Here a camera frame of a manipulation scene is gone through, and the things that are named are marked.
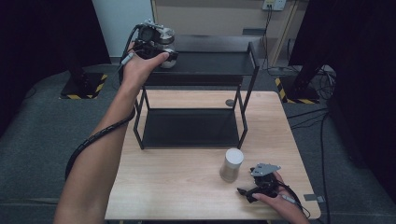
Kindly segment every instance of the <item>black curtain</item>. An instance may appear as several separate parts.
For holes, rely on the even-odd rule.
[[[69,70],[70,62],[110,60],[91,0],[2,1],[0,10],[1,136],[37,81]]]
[[[336,5],[340,10],[334,13]],[[356,148],[359,155],[355,156],[362,157],[394,202],[395,7],[396,2],[390,0],[311,0],[290,58],[290,64],[304,65],[320,51],[312,43],[326,49],[319,57],[337,75],[330,107],[340,113],[332,116],[334,122],[347,142],[346,149]],[[335,26],[327,38],[318,39],[322,29],[328,28],[328,20]]]

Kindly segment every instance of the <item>electrical socket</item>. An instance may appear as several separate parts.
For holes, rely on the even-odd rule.
[[[262,4],[262,9],[269,10],[270,8],[268,6],[271,6],[271,8],[274,9],[274,4],[275,0],[264,0],[264,3]]]
[[[262,9],[269,10],[270,8],[268,6],[271,6],[273,11],[281,11],[285,8],[286,1],[287,0],[264,0]]]

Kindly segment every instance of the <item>forearm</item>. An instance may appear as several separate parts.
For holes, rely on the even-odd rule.
[[[127,118],[134,109],[134,101],[139,89],[140,86],[121,86],[106,114],[92,134]],[[62,221],[66,222],[65,217],[76,216],[98,218],[97,220],[92,220],[92,222],[103,221],[108,196],[119,168],[126,129],[127,125],[119,127],[114,132],[94,142],[78,156],[66,181],[60,200],[60,206],[68,208],[64,209],[63,212],[69,213],[67,216],[60,216],[63,217]],[[101,216],[90,216],[90,211],[95,214],[101,214]]]

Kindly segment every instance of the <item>hand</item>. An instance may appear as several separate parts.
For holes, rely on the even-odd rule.
[[[278,172],[274,172],[274,175],[277,180],[283,183],[283,179]],[[283,187],[278,187],[277,191],[278,191],[278,195],[275,198],[271,198],[260,193],[255,193],[252,196],[257,200],[270,205],[279,213],[280,216],[285,218],[290,223],[294,223],[294,224],[309,223],[305,214],[300,210],[300,208],[296,204],[291,203],[285,200],[284,198],[282,198],[281,196],[282,194],[291,197],[288,191]]]
[[[144,60],[134,53],[134,42],[129,45],[129,51],[134,54],[131,61],[124,65],[122,83],[137,85],[139,88],[146,82],[151,71],[169,57],[169,53],[161,53],[152,59]]]

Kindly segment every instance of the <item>table top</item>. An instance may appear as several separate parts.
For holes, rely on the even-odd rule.
[[[151,107],[224,107],[234,95],[234,91],[148,91]],[[143,111],[140,124],[145,123],[145,116]],[[278,95],[254,91],[246,116],[248,132],[241,147],[245,159],[233,183],[219,176],[228,148],[141,150],[131,121],[106,219],[280,219],[268,205],[248,203],[236,190],[255,187],[249,168],[259,162],[281,166],[278,172],[285,183],[296,192],[311,218],[318,218],[318,203],[304,200],[304,195],[313,194],[313,190]]]

